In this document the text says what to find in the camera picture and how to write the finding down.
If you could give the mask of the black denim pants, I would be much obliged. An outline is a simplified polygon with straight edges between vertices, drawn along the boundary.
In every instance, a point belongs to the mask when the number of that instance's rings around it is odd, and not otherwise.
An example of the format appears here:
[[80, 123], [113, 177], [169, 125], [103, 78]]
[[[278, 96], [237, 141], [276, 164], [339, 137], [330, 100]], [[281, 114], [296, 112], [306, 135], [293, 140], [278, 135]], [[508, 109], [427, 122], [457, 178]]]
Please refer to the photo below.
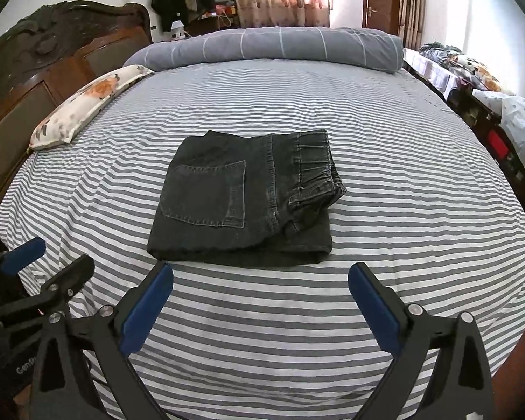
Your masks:
[[147, 250], [167, 262], [317, 264], [333, 249], [329, 209], [345, 192], [323, 129], [189, 136], [169, 164]]

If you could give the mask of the floral white orange pillow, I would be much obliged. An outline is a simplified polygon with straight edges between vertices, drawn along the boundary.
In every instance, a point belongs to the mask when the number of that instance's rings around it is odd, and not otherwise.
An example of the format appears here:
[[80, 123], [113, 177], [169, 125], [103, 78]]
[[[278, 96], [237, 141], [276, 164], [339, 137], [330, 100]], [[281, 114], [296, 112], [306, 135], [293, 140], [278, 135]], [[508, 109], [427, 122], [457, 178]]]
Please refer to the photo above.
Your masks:
[[28, 150], [40, 151], [70, 144], [112, 100], [153, 74], [148, 67], [132, 64], [92, 80], [35, 127]]

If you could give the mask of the grey white striped bed sheet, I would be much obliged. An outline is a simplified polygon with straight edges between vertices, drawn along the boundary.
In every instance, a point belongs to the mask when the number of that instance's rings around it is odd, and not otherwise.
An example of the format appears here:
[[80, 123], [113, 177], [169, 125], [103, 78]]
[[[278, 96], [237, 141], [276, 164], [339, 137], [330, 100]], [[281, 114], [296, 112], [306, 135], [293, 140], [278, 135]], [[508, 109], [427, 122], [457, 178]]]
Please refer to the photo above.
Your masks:
[[80, 255], [81, 317], [167, 251], [174, 289], [132, 364], [189, 419], [350, 419], [390, 364], [348, 287], [468, 312], [492, 371], [525, 331], [525, 212], [472, 130], [400, 70], [252, 60], [156, 69], [68, 145], [30, 155], [0, 206], [44, 239], [31, 292]]

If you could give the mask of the dark wooden headboard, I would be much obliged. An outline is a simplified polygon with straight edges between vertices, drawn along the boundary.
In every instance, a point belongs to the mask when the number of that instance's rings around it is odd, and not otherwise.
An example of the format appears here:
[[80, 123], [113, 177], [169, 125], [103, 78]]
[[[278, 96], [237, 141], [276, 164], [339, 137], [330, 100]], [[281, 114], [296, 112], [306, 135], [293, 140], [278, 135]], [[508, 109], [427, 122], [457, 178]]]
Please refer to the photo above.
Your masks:
[[0, 202], [37, 124], [150, 44], [150, 30], [141, 4], [76, 0], [45, 5], [0, 37]]

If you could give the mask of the dark wooden low cabinet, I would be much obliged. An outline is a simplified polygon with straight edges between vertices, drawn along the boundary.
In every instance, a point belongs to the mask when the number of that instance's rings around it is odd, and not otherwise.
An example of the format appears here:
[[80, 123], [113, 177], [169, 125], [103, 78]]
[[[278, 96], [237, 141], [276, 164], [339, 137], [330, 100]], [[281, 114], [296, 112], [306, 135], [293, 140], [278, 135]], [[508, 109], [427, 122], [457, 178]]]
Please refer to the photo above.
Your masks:
[[461, 68], [452, 72], [421, 55], [405, 50], [405, 67], [436, 92], [453, 112], [472, 129], [477, 139], [495, 158], [525, 210], [525, 165], [502, 126], [502, 115], [495, 105], [480, 100], [480, 90]]

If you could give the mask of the pile of clothes on cabinet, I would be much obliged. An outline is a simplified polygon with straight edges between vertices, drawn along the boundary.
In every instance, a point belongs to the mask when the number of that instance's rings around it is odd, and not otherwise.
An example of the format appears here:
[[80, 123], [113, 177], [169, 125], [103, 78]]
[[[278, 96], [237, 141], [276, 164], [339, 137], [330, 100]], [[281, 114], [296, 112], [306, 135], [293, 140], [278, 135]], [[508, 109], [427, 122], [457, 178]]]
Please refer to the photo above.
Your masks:
[[484, 64], [468, 57], [453, 45], [439, 42], [423, 44], [418, 53], [464, 79], [473, 88], [493, 92], [505, 90]]

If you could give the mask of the grey rolled duvet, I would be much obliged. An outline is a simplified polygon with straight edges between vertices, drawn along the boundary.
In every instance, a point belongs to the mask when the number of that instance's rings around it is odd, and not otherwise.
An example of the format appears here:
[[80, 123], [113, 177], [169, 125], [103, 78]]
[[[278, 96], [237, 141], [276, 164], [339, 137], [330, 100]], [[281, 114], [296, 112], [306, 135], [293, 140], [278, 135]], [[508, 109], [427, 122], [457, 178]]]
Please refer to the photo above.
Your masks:
[[161, 71], [261, 59], [348, 64], [393, 74], [402, 67], [404, 48], [396, 35], [372, 28], [231, 28], [150, 44], [133, 53], [125, 64]]

